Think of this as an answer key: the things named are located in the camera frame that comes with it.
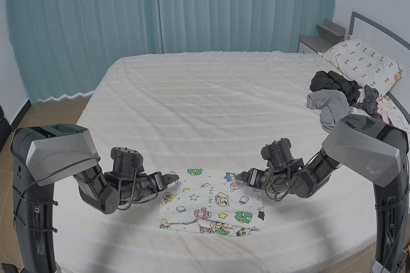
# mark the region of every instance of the white headboard panel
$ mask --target white headboard panel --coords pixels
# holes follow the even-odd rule
[[[376,22],[352,12],[349,35],[365,41],[372,48],[394,58],[403,77],[387,92],[410,123],[410,44]]]

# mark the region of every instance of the pillow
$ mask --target pillow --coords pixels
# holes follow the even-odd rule
[[[380,98],[402,77],[397,61],[354,37],[349,37],[320,55],[349,80],[356,80],[362,87],[366,84],[374,87]]]

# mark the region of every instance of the curtain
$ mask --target curtain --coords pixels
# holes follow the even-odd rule
[[[118,58],[184,51],[295,52],[335,0],[6,0],[30,100],[96,88]]]

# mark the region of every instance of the white label sticker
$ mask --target white label sticker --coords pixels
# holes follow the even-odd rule
[[[160,191],[163,190],[164,187],[162,186],[162,182],[161,182],[161,179],[160,179],[160,177],[158,176],[158,174],[155,174],[155,180],[156,180],[156,182],[157,182],[157,184],[158,184],[158,188],[160,189]]]
[[[256,173],[257,173],[257,171],[256,171],[256,169],[254,169],[253,172],[252,172],[252,177],[250,178],[249,184],[254,184],[255,183]]]

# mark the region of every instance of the mattress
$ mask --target mattress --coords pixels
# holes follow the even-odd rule
[[[264,168],[260,149],[281,137],[306,162],[328,135],[306,108],[310,80],[330,69],[317,54],[278,51],[121,58],[78,124],[104,171],[120,146],[143,155],[146,173],[239,173]],[[312,198],[264,194],[264,228],[238,238],[159,229],[158,199],[104,215],[77,190],[74,178],[55,185],[54,249],[67,272],[317,272],[376,240],[372,184],[344,166]]]

